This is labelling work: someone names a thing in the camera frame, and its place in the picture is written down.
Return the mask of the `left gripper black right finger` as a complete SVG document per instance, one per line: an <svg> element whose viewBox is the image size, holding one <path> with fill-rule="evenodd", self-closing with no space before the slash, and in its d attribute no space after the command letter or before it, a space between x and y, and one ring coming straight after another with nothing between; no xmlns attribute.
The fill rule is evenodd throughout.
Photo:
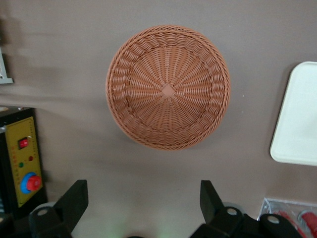
<svg viewBox="0 0 317 238"><path fill-rule="evenodd" d="M244 215L232 206L225 206L209 180L200 186L200 208L205 223L191 235L193 238L246 238Z"/></svg>

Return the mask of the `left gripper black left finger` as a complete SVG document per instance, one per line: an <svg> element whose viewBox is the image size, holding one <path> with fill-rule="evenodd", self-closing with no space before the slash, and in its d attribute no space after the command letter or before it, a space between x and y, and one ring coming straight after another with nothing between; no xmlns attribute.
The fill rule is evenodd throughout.
<svg viewBox="0 0 317 238"><path fill-rule="evenodd" d="M77 180L53 205L40 206L29 215L33 238L70 238L88 207L88 185Z"/></svg>

